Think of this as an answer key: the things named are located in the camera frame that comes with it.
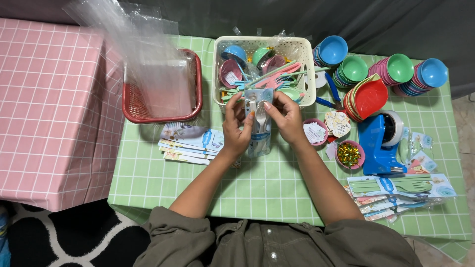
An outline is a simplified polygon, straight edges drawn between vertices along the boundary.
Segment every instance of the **stack of cards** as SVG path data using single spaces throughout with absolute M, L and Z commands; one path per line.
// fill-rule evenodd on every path
M 310 143 L 320 143 L 325 138 L 325 129 L 318 123 L 304 124 L 304 132 Z
M 215 158 L 223 145 L 222 132 L 184 123 L 167 123 L 158 142 L 164 159 L 204 165 Z M 240 168 L 240 160 L 232 167 Z
M 342 137 L 351 130 L 350 118 L 343 113 L 337 111 L 330 111 L 325 113 L 325 124 L 328 128 L 328 135 L 335 137 Z

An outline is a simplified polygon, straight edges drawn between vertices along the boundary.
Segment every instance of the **blue pliers handle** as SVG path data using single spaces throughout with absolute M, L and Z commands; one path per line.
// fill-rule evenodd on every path
M 340 102 L 341 99 L 340 99 L 340 96 L 338 95 L 338 90 L 336 89 L 336 86 L 335 86 L 335 83 L 333 82 L 332 77 L 328 73 L 325 72 L 325 78 L 327 79 L 328 85 L 330 86 L 330 90 L 332 91 L 333 98 L 335 99 L 335 101 Z M 325 99 L 317 97 L 315 101 L 321 105 L 336 109 L 336 104 L 330 101 L 327 101 Z

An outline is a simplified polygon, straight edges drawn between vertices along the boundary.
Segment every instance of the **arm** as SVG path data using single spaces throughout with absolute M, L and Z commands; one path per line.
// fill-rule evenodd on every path
M 229 167 L 246 151 L 251 140 L 254 113 L 239 130 L 245 112 L 243 102 L 236 103 L 241 93 L 235 94 L 226 104 L 226 119 L 223 123 L 224 146 L 216 158 L 188 185 L 171 204 L 170 210 L 191 218 L 204 218 L 221 178 Z
M 325 225 L 342 219 L 364 219 L 352 198 L 308 142 L 299 105 L 281 92 L 276 92 L 274 98 L 278 105 L 283 105 L 286 115 L 280 114 L 271 104 L 265 105 L 266 111 L 295 152 L 312 201 Z

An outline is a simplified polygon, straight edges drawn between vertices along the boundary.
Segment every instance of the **table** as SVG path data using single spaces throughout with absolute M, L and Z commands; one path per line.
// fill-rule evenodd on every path
M 221 130 L 224 119 L 210 95 L 214 40 L 180 37 L 180 46 L 195 51 L 203 69 L 204 106 L 199 115 L 201 125 Z M 359 55 L 370 66 L 384 57 Z M 329 90 L 318 96 L 331 101 Z M 464 180 L 458 154 L 458 136 L 452 111 L 449 82 L 430 93 L 410 98 L 392 91 L 385 109 L 399 113 L 412 131 L 434 138 L 434 160 L 445 173 L 459 197 L 435 206 L 408 211 L 389 227 L 397 232 L 417 236 L 457 261 L 463 260 L 472 239 Z M 323 119 L 328 107 L 314 104 L 305 108 L 303 117 Z M 349 139 L 357 140 L 356 123 L 351 122 Z M 157 146 L 160 125 L 136 125 L 125 122 L 109 203 L 118 212 L 144 223 L 155 206 L 168 207 L 205 166 L 164 161 Z M 350 171 L 328 160 L 323 147 L 316 148 L 335 177 L 346 184 L 346 177 L 361 176 L 362 170 Z M 323 225 L 315 210 L 295 156 L 289 145 L 272 129 L 271 153 L 253 160 L 242 157 L 241 169 L 229 169 L 218 187 L 209 215 L 283 222 L 309 222 Z M 378 221 L 387 225 L 385 220 Z
M 0 19 L 0 199 L 59 211 L 107 197 L 119 62 L 89 28 Z

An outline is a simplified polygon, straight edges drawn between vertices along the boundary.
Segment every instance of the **green plastic bowl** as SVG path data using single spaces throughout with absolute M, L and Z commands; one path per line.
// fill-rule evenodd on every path
M 368 76 L 368 66 L 361 57 L 349 56 L 342 62 L 342 72 L 353 82 L 360 82 Z
M 394 54 L 388 60 L 389 76 L 398 83 L 405 83 L 414 76 L 412 61 L 403 54 Z
M 258 48 L 252 56 L 252 64 L 258 69 L 262 69 L 263 63 L 274 55 L 273 49 L 267 49 L 267 47 Z

